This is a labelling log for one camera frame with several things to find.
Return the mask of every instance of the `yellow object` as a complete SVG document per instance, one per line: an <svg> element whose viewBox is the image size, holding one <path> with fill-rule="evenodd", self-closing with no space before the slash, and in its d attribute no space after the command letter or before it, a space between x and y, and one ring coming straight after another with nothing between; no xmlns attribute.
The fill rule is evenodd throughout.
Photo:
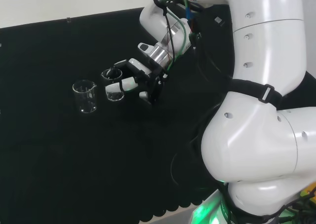
<svg viewBox="0 0 316 224"><path fill-rule="evenodd" d="M302 192L301 192L301 196L305 196L307 194L309 194L313 188L316 187L316 182L311 184L310 186L308 186L307 188L305 188ZM311 201L314 202L316 204L316 197L311 198Z"/></svg>

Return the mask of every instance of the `robotic arm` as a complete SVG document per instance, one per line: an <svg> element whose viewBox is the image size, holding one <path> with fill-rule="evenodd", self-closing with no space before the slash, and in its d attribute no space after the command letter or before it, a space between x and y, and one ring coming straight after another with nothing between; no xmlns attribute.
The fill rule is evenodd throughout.
<svg viewBox="0 0 316 224"><path fill-rule="evenodd" d="M135 59L130 59L129 68L135 76L123 79L122 88L119 83L107 86L107 94L120 93L121 89L128 93L138 88L137 75L142 71L146 75L142 78L146 91L140 92L139 97L151 104L155 102L173 62L191 46L189 39L191 29L188 20L179 19L171 10L168 10L166 17L169 20L170 32L166 18L163 16L163 10L157 7L153 0L143 9L140 23L158 42L154 46L145 43L138 45L138 49L147 57L148 64L145 66Z"/></svg>
<svg viewBox="0 0 316 224"><path fill-rule="evenodd" d="M231 90L206 128L201 145L203 161L215 179L229 183L229 194L237 207L257 216L274 214L316 181L316 108L277 111L268 100L272 94L288 94L304 78L302 0L189 1L230 6L235 45L233 81L240 82L245 91ZM175 54L183 54L190 46L190 28L186 19L170 13L167 17ZM166 72L173 54L163 10L152 1L142 11L140 22L158 41L155 46L138 46L155 66L145 70L146 74L157 67ZM263 94L255 97L246 93L252 85L264 87ZM219 222L226 223L222 214Z"/></svg>

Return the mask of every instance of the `black table surface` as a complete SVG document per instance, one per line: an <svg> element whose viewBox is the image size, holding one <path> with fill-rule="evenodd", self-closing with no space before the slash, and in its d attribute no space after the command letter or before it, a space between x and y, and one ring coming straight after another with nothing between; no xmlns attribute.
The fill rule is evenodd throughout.
<svg viewBox="0 0 316 224"><path fill-rule="evenodd" d="M137 45L155 40L140 26L140 12L0 30L1 224L136 224L178 206L199 205L215 190L212 184L196 188L205 176L199 170L194 179L188 170L177 170L187 176L188 187L177 186L170 175L170 163L192 139L192 127L223 100L228 85L211 66L205 80L191 52L178 60L153 108L140 101L111 104L99 86L96 113L76 112L77 79L101 85L100 73L114 63L145 62ZM231 74L229 9L217 6L205 15L200 22L206 51ZM214 16L226 25L216 25ZM307 73L281 109L316 106L315 93L316 81Z"/></svg>

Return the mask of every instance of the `white wall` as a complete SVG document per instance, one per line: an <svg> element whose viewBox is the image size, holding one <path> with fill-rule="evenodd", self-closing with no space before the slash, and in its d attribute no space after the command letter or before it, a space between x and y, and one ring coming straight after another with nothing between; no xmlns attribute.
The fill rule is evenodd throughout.
<svg viewBox="0 0 316 224"><path fill-rule="evenodd" d="M307 42L307 71L316 77L316 0L303 0Z"/></svg>
<svg viewBox="0 0 316 224"><path fill-rule="evenodd" d="M149 0L0 0L0 28L144 7ZM308 71L316 77L316 0L303 0Z"/></svg>

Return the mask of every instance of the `glass beaker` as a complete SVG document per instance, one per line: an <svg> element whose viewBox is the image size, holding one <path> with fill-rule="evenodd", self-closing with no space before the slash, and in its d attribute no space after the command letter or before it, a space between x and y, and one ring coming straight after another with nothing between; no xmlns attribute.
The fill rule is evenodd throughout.
<svg viewBox="0 0 316 224"><path fill-rule="evenodd" d="M120 69L112 68L104 70L101 73L101 78L105 87L105 94L109 101L117 102L124 98L124 92L122 92L119 87L115 87L116 90L112 90L112 88L108 88L107 90L107 86L119 83L122 80L123 73Z"/></svg>
<svg viewBox="0 0 316 224"><path fill-rule="evenodd" d="M89 80L80 80L74 83L73 91L76 106L81 113L92 113L97 109L95 89L96 84Z"/></svg>

